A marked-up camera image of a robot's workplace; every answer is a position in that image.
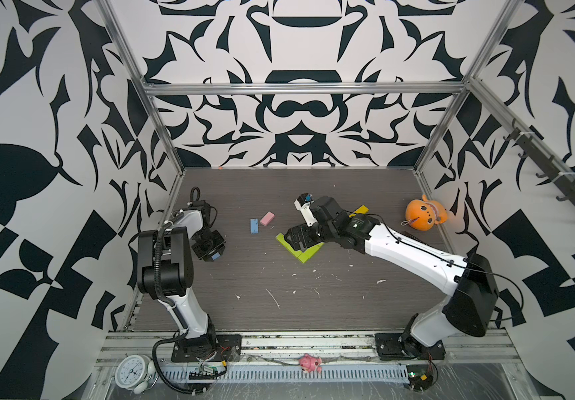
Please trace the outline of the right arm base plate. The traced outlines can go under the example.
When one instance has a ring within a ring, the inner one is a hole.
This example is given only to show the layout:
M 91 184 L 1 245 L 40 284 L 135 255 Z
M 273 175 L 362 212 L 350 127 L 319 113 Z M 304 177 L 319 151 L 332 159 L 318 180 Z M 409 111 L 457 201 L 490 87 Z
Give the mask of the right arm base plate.
M 374 339 L 381 361 L 444 360 L 446 355 L 442 341 L 426 347 L 407 333 L 376 333 Z

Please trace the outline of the white alarm clock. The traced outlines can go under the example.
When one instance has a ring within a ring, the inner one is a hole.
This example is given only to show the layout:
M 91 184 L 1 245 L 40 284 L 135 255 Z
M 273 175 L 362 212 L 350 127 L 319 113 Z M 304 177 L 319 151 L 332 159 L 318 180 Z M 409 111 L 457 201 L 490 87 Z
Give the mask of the white alarm clock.
M 149 390 L 159 380 L 154 361 L 144 355 L 135 354 L 124 358 L 114 373 L 117 387 L 129 390 L 135 395 Z

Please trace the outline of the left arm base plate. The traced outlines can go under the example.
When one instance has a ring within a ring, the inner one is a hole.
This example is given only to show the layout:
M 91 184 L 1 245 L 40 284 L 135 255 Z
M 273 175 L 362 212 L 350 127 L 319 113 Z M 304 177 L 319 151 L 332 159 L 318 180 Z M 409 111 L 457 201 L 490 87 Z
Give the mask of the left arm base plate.
M 226 361 L 239 356 L 243 337 L 239 334 L 205 334 L 199 338 L 179 339 L 174 343 L 173 363 Z

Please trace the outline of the orange plush toy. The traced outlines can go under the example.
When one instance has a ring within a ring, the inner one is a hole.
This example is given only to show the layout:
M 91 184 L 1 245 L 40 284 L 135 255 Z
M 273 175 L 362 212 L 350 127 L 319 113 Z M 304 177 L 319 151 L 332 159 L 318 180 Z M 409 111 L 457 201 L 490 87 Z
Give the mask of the orange plush toy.
M 407 205 L 402 225 L 427 232 L 434 226 L 446 223 L 448 218 L 448 212 L 441 203 L 422 195 L 422 198 L 414 199 Z

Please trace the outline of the light blue block top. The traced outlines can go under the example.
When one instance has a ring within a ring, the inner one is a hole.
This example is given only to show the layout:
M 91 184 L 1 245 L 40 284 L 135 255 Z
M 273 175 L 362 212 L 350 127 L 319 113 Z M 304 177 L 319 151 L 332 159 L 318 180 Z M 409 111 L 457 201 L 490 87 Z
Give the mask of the light blue block top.
M 250 232 L 252 234 L 259 233 L 259 220 L 257 218 L 253 218 L 250 220 Z

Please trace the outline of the pink block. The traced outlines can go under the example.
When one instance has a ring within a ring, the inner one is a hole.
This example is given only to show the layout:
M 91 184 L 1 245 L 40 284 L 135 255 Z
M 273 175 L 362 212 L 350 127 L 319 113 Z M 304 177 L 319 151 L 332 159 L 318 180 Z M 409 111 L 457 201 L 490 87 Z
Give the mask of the pink block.
M 275 218 L 275 214 L 272 212 L 267 212 L 264 214 L 264 216 L 259 220 L 259 223 L 264 226 L 267 227 L 269 226 L 270 223 L 272 223 L 272 221 L 274 221 Z

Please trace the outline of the pink pig toy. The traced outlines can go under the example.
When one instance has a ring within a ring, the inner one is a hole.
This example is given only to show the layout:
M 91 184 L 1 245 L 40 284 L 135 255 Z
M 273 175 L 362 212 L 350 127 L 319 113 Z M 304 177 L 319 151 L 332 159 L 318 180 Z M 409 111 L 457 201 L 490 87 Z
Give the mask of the pink pig toy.
M 305 354 L 299 359 L 299 366 L 304 373 L 321 373 L 322 359 L 316 358 L 310 354 Z

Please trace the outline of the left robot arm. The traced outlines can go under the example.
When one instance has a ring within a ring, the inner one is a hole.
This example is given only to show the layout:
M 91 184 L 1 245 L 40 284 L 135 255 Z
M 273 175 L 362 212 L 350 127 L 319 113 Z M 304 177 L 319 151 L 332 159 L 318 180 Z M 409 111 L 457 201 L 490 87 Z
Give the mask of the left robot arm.
M 194 395 L 197 391 L 179 387 L 164 376 L 158 347 L 175 344 L 198 361 L 208 360 L 218 351 L 214 323 L 193 290 L 194 258 L 213 262 L 224 255 L 226 240 L 214 228 L 217 216 L 217 208 L 201 198 L 200 188 L 193 187 L 186 208 L 173 212 L 158 229 L 142 232 L 138 237 L 138 290 L 161 304 L 179 331 L 154 344 L 152 367 L 163 383 L 177 393 Z

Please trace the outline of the yellow block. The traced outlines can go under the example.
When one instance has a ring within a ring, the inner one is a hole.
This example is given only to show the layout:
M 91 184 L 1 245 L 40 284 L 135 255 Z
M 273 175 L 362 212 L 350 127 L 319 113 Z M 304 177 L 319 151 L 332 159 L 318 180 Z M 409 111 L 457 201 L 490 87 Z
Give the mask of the yellow block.
M 367 214 L 369 213 L 369 208 L 362 205 L 361 207 L 357 208 L 352 214 L 356 215 L 356 214 Z

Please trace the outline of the circuit board right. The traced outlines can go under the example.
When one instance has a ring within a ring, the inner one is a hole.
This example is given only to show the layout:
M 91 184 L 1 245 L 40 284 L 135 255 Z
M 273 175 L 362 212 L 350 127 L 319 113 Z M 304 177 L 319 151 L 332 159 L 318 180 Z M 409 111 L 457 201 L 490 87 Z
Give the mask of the circuit board right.
M 412 365 L 407 368 L 407 379 L 406 388 L 413 392 L 424 393 L 436 383 L 436 373 L 431 365 L 425 367 Z

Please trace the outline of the black hook rail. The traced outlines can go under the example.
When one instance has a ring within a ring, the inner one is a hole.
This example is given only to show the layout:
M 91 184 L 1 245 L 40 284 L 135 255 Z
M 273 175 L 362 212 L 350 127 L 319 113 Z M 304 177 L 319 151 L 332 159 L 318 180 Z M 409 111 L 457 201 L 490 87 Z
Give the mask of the black hook rail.
M 535 133 L 514 128 L 503 140 L 517 145 L 522 150 L 519 154 L 520 159 L 527 158 L 535 163 L 540 169 L 540 173 L 536 174 L 537 178 L 545 179 L 557 187 L 560 192 L 556 196 L 557 201 L 568 202 L 575 208 L 575 172 Z

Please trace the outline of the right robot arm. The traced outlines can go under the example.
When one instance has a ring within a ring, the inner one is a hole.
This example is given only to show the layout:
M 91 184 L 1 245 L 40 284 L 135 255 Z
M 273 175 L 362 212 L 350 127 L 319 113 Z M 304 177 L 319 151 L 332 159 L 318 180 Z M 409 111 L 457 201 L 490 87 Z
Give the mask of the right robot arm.
M 403 268 L 444 294 L 444 300 L 414 316 L 405 328 L 400 341 L 407 351 L 432 348 L 456 333 L 474 338 L 486 335 L 500 297 L 499 276 L 486 258 L 430 247 L 389 228 L 381 216 L 347 211 L 328 196 L 313 198 L 303 193 L 294 206 L 304 222 L 284 235 L 293 250 L 336 243 Z

